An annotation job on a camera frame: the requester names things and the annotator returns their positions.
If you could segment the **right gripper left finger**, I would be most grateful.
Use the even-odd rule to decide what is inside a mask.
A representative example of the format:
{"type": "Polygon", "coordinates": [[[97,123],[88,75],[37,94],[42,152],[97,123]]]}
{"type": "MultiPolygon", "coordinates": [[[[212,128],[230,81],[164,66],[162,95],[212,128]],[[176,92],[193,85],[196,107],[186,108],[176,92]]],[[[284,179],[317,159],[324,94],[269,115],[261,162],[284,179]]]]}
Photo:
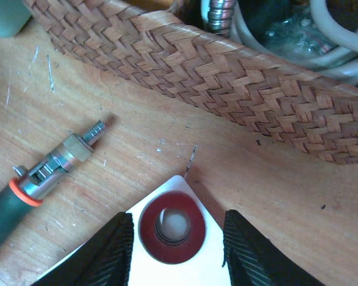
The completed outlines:
{"type": "Polygon", "coordinates": [[[119,212],[65,262],[34,285],[127,285],[134,243],[132,214],[119,212]]]}

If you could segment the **orange black ratchet screwdriver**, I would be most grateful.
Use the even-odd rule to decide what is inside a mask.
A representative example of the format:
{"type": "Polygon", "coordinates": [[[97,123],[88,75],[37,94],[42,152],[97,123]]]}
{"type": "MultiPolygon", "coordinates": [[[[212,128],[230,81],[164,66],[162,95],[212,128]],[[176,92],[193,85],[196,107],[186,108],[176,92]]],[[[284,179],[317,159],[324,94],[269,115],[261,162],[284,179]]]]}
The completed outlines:
{"type": "Polygon", "coordinates": [[[82,135],[70,134],[32,168],[14,168],[17,176],[0,191],[0,247],[60,181],[92,155],[92,146],[105,133],[106,125],[99,120],[82,135]]]}

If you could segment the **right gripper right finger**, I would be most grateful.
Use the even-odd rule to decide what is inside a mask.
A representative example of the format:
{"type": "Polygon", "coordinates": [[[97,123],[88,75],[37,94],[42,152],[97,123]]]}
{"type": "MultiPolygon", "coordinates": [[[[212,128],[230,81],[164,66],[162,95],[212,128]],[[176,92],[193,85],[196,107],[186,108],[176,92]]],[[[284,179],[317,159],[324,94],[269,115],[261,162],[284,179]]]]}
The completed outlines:
{"type": "Polygon", "coordinates": [[[322,285],[237,210],[225,213],[224,261],[231,285],[322,285]]]}

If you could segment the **red spring one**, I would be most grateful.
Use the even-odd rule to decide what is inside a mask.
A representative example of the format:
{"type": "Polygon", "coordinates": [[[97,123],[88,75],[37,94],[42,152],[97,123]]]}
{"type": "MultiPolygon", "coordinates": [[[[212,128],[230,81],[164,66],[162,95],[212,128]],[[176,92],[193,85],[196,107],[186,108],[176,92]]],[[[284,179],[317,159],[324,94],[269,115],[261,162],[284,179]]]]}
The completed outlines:
{"type": "Polygon", "coordinates": [[[190,260],[202,247],[206,230],[195,200],[179,191],[155,198],[144,209],[139,229],[147,252],[166,264],[190,260]]]}

